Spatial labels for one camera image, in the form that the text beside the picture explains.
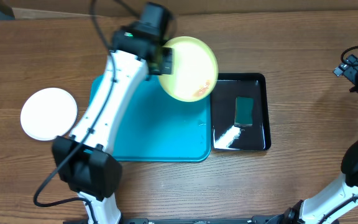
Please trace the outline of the yellow plate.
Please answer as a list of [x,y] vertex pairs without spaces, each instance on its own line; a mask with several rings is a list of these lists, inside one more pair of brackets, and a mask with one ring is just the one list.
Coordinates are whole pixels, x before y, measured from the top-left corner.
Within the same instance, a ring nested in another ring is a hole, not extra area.
[[218,80],[218,63],[210,47],[187,36],[173,38],[165,46],[173,50],[173,61],[172,73],[158,78],[164,91],[184,102],[207,97]]

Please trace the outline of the green and yellow sponge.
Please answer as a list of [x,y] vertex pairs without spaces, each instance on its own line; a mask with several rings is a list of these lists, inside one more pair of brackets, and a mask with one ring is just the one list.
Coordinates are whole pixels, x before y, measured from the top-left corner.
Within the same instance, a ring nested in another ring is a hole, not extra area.
[[234,125],[240,127],[252,126],[254,99],[238,96],[236,98],[236,110]]

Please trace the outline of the white plate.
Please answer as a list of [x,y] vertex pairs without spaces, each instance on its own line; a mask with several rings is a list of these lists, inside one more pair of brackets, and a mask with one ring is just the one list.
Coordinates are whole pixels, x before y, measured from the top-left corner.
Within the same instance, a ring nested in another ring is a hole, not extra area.
[[38,141],[63,136],[74,125],[78,107],[74,97],[61,88],[44,88],[30,96],[21,110],[24,132]]

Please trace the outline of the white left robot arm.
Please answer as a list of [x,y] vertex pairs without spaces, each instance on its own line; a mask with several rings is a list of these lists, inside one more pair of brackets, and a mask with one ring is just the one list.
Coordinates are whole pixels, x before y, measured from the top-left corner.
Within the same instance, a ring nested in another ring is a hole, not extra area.
[[171,74],[172,49],[165,47],[174,20],[164,6],[148,2],[133,23],[122,26],[107,46],[103,79],[80,122],[68,138],[52,143],[54,170],[78,195],[87,223],[119,223],[115,191],[122,166],[112,156],[119,125],[137,87],[151,75]]

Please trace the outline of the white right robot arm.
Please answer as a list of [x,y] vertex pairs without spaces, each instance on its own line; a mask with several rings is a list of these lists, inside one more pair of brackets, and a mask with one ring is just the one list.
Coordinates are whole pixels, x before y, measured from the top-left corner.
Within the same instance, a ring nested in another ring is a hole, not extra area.
[[[341,64],[333,73],[346,77],[358,93],[358,46],[341,54]],[[306,200],[300,200],[284,214],[271,218],[269,223],[338,223],[339,218],[358,206],[358,140],[347,150],[339,177]]]

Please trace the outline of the teal plastic tray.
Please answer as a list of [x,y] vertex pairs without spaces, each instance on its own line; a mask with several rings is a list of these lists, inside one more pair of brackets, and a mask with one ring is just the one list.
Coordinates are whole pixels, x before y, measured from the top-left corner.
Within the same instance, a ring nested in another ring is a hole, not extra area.
[[118,161],[201,162],[211,152],[208,97],[183,102],[169,96],[157,77],[134,92],[114,143]]

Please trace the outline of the black water tray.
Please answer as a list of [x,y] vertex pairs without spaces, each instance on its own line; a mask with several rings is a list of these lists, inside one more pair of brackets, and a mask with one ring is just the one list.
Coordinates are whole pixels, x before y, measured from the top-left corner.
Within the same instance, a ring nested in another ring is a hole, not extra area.
[[[252,126],[234,125],[236,98],[253,98]],[[267,151],[272,145],[266,80],[261,73],[220,73],[210,94],[212,147],[222,151]]]

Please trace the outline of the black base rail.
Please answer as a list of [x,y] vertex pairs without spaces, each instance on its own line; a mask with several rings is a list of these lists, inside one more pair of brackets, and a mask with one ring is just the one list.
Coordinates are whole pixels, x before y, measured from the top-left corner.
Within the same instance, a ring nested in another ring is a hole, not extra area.
[[213,219],[161,219],[121,218],[118,224],[267,224],[283,223],[283,215],[253,216],[252,218],[213,218]]

